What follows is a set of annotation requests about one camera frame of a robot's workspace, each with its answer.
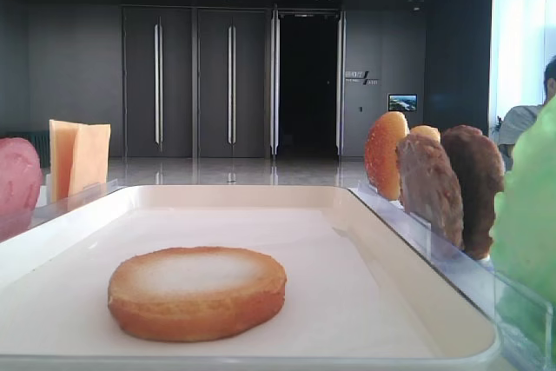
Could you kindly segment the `upright bread slice rear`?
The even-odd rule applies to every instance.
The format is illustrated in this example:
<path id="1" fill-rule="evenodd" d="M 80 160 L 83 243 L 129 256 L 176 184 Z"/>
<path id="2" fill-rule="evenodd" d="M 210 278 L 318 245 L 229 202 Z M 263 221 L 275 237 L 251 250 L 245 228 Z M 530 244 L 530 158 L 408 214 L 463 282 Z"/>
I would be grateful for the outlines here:
<path id="1" fill-rule="evenodd" d="M 424 136 L 429 139 L 435 140 L 436 142 L 440 142 L 440 131 L 437 128 L 429 125 L 415 126 L 410 129 L 409 133 L 418 136 Z"/>

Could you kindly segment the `small wall screen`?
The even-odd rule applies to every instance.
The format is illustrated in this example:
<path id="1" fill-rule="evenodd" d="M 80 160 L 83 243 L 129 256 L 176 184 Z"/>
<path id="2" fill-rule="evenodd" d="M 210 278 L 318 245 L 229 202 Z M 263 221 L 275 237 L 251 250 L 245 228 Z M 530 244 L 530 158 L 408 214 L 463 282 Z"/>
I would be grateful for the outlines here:
<path id="1" fill-rule="evenodd" d="M 415 112 L 417 103 L 417 95 L 389 95 L 387 104 L 389 111 Z"/>

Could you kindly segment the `clear acrylic rack left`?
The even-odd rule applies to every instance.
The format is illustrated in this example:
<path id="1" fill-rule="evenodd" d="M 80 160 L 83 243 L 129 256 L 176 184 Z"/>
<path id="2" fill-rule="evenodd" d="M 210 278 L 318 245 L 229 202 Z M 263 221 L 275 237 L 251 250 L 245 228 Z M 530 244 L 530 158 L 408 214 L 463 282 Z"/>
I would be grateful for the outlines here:
<path id="1" fill-rule="evenodd" d="M 122 185 L 117 180 L 113 180 L 108 183 L 87 187 L 84 191 L 75 195 L 41 207 L 35 207 L 32 210 L 25 209 L 14 215 L 3 215 L 1 217 L 1 242 L 5 242 L 40 224 L 101 199 L 121 188 Z"/>

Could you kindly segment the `seated person grey shirt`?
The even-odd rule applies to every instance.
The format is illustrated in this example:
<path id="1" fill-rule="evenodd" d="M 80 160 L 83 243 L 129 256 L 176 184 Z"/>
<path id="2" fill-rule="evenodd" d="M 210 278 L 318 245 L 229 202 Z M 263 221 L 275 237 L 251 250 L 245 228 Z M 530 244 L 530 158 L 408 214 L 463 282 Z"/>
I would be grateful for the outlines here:
<path id="1" fill-rule="evenodd" d="M 555 66 L 555 57 L 553 57 L 544 70 L 544 102 L 539 105 L 512 107 L 502 120 L 499 130 L 498 148 L 506 171 L 513 167 L 513 149 L 519 137 L 533 126 L 540 111 L 555 96 Z"/>

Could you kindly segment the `upright bread slice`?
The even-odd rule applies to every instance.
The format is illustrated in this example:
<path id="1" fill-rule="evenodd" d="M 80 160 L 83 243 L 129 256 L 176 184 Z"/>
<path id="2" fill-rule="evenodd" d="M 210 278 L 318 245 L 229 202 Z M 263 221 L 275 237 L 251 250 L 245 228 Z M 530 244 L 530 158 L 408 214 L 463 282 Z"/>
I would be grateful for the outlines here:
<path id="1" fill-rule="evenodd" d="M 440 142 L 440 131 L 437 128 L 429 125 L 415 126 L 410 129 L 409 133 L 418 136 L 424 136 L 429 139 L 435 140 L 436 142 Z"/>
<path id="2" fill-rule="evenodd" d="M 369 183 L 389 201 L 400 196 L 400 174 L 396 146 L 409 133 L 407 119 L 399 111 L 388 111 L 370 128 L 364 152 Z"/>

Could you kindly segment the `red tomato slice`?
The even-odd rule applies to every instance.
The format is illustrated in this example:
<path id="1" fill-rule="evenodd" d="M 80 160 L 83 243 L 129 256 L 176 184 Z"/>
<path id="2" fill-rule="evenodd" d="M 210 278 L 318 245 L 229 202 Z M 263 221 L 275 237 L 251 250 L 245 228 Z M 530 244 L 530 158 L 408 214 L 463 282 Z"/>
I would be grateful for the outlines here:
<path id="1" fill-rule="evenodd" d="M 1 140 L 1 241 L 30 225 L 43 174 L 33 145 L 19 137 Z"/>

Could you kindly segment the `rear orange cheese slice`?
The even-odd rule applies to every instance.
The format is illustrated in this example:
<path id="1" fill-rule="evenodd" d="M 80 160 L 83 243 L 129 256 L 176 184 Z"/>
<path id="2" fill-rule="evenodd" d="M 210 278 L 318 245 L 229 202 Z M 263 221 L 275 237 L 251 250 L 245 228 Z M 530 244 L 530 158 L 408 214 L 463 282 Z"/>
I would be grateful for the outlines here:
<path id="1" fill-rule="evenodd" d="M 79 123 L 50 119 L 50 201 L 57 202 L 69 194 L 73 148 Z"/>

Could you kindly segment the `clear acrylic rack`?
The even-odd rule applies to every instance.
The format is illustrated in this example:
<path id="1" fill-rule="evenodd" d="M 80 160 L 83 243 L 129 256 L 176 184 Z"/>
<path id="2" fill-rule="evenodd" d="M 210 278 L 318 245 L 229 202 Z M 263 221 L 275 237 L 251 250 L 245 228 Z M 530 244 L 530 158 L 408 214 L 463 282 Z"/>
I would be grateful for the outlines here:
<path id="1" fill-rule="evenodd" d="M 122 185 L 117 180 L 113 180 L 108 183 L 87 187 L 84 191 L 75 195 L 41 207 L 35 207 L 32 210 L 25 209 L 14 215 L 3 215 L 1 217 L 1 242 L 5 242 L 40 224 L 101 199 L 121 188 Z"/>
<path id="2" fill-rule="evenodd" d="M 530 288 L 496 271 L 486 258 L 475 261 L 409 215 L 397 202 L 360 182 L 351 189 L 382 221 L 449 283 L 498 325 L 502 356 L 516 370 L 554 370 L 555 307 Z"/>

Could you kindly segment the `clear acrylic rack right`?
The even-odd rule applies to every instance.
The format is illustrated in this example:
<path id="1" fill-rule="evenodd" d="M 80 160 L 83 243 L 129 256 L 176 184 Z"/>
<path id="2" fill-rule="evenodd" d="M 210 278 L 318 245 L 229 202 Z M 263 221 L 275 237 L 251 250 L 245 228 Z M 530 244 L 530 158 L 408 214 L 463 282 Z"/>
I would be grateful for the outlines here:
<path id="1" fill-rule="evenodd" d="M 360 182 L 351 189 L 382 221 L 449 283 L 498 325 L 502 356 L 516 370 L 554 370 L 555 307 L 530 288 L 496 271 L 486 258 L 475 261 L 409 215 L 397 202 Z"/>

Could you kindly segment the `green lettuce leaf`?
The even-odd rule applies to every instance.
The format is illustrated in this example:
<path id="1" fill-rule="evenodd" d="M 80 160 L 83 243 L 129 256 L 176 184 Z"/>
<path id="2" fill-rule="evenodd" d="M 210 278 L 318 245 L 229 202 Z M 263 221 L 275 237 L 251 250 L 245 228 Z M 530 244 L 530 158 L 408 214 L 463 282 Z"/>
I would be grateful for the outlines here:
<path id="1" fill-rule="evenodd" d="M 497 303 L 555 368 L 555 101 L 550 100 L 513 148 L 513 166 L 494 197 L 495 271 L 511 282 Z"/>

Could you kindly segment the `orange cheese slice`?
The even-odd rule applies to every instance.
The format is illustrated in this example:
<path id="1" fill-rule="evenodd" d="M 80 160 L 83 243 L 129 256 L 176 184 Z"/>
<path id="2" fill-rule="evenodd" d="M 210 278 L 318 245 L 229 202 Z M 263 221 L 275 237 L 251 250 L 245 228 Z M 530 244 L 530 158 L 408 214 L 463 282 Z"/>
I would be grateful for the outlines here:
<path id="1" fill-rule="evenodd" d="M 50 201 L 57 202 L 69 194 L 73 148 L 79 123 L 50 119 Z"/>
<path id="2" fill-rule="evenodd" d="M 77 128 L 68 195 L 75 195 L 86 188 L 107 181 L 109 124 L 81 124 Z"/>

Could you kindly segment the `grey-brown meat patty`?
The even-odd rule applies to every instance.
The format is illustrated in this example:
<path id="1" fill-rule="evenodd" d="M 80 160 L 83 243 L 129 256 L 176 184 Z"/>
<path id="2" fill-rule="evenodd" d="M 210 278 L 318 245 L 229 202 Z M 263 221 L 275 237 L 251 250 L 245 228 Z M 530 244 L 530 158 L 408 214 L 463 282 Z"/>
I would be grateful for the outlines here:
<path id="1" fill-rule="evenodd" d="M 460 183 L 439 141 L 409 134 L 396 145 L 400 201 L 404 210 L 431 224 L 431 230 L 464 248 Z"/>

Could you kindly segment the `upright bread slice front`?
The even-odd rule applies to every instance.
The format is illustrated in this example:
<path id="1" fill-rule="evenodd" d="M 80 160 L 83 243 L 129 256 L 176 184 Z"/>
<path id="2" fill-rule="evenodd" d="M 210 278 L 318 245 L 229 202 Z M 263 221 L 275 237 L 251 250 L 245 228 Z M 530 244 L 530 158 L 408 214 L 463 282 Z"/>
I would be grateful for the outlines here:
<path id="1" fill-rule="evenodd" d="M 400 196 L 400 174 L 396 146 L 409 133 L 407 119 L 399 111 L 388 111 L 370 128 L 364 152 L 369 183 L 389 201 Z"/>

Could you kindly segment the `front orange cheese slice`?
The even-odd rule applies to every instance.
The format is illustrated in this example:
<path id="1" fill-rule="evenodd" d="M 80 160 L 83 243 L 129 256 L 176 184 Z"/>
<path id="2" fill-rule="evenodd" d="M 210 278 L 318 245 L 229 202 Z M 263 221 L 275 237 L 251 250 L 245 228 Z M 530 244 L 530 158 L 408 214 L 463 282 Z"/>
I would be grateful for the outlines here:
<path id="1" fill-rule="evenodd" d="M 109 124 L 81 124 L 77 128 L 68 195 L 75 195 L 86 188 L 107 181 Z"/>

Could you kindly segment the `dark brown meat patty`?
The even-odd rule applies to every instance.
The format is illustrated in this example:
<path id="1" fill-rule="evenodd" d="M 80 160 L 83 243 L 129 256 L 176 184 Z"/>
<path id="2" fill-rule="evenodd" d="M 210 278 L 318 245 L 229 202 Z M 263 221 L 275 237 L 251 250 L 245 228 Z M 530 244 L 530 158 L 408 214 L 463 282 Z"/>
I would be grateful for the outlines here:
<path id="1" fill-rule="evenodd" d="M 504 189 L 501 153 L 480 129 L 467 125 L 444 131 L 441 144 L 460 183 L 465 253 L 474 260 L 484 259 L 493 244 L 494 197 Z"/>

